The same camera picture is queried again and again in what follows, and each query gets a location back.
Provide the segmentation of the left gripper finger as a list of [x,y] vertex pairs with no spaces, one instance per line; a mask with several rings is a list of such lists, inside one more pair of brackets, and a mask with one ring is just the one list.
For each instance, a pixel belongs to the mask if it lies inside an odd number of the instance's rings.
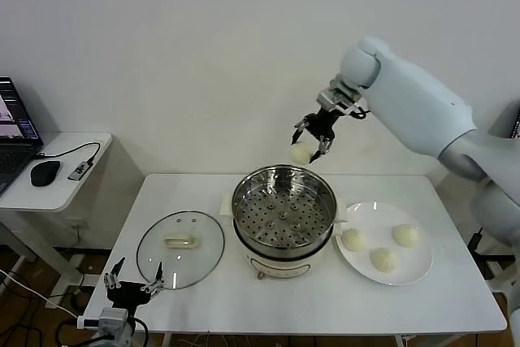
[[155,274],[155,278],[152,282],[148,283],[145,286],[141,287],[141,291],[145,293],[159,293],[164,289],[164,279],[163,279],[163,263],[160,262],[158,264],[158,269]]
[[122,257],[112,268],[109,272],[107,272],[104,277],[104,284],[106,289],[115,289],[120,287],[119,282],[119,273],[122,269],[122,266],[124,264],[125,257]]

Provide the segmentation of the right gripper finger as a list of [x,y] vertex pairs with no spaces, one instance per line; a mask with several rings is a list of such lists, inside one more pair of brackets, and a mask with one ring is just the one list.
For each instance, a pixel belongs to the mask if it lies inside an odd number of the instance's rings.
[[324,136],[321,136],[318,141],[318,148],[311,156],[309,163],[313,163],[317,159],[319,159],[322,156],[324,156],[325,154],[327,154],[331,147],[332,147],[332,140],[330,140]]
[[308,115],[306,115],[302,120],[294,125],[295,131],[292,135],[292,145],[296,144],[300,140],[302,134],[308,130],[309,125],[310,117]]

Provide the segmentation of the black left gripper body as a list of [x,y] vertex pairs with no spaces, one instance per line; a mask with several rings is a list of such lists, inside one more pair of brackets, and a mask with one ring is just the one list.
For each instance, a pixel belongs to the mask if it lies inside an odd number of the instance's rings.
[[145,284],[127,281],[108,288],[106,293],[113,307],[138,307],[147,304],[151,297]]

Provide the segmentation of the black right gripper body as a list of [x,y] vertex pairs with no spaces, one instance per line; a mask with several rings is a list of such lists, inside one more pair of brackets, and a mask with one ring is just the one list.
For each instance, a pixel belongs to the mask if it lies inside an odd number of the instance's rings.
[[305,117],[305,129],[316,140],[333,140],[335,138],[333,125],[336,121],[335,111],[320,109],[317,113],[311,113]]

